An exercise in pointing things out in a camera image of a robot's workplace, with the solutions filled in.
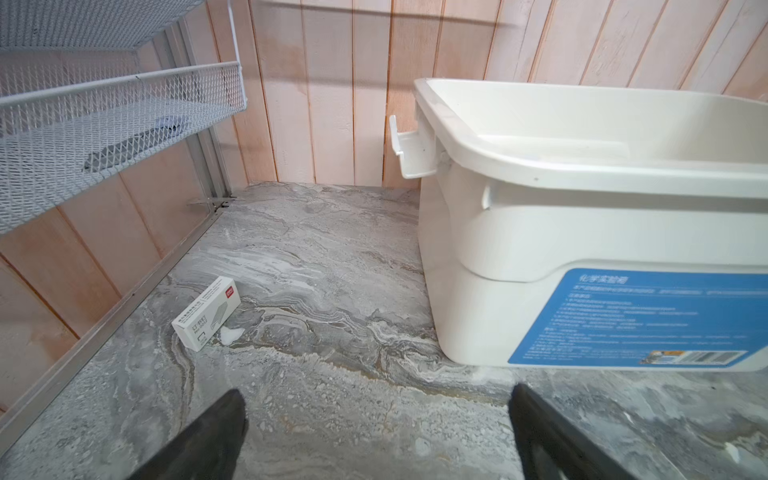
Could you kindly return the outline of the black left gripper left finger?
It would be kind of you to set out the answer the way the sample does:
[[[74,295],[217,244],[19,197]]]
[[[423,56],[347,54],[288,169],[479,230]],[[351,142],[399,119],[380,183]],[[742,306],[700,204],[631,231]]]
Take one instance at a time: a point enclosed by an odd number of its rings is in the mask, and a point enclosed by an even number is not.
[[[231,479],[248,427],[245,399],[231,389],[130,477]]]

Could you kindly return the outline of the small white cardboard box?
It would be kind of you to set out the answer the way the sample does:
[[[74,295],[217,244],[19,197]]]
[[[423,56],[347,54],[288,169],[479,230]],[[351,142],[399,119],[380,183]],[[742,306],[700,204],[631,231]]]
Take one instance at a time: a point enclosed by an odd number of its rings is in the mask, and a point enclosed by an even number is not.
[[[235,280],[219,276],[172,321],[171,325],[184,347],[199,352],[240,303]]]

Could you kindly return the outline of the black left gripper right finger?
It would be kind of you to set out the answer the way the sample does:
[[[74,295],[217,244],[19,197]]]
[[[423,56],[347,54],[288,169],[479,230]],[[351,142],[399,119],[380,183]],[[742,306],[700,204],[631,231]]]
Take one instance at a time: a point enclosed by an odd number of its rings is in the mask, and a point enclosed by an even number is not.
[[[526,479],[633,477],[526,384],[513,387],[508,413]]]

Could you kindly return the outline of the white plastic storage bin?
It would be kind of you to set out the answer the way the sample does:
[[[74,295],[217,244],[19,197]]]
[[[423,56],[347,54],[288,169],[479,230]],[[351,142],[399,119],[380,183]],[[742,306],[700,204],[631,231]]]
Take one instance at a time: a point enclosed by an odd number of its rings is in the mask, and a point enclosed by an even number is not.
[[[421,183],[438,344],[476,366],[767,366],[767,106],[419,79],[389,123]]]

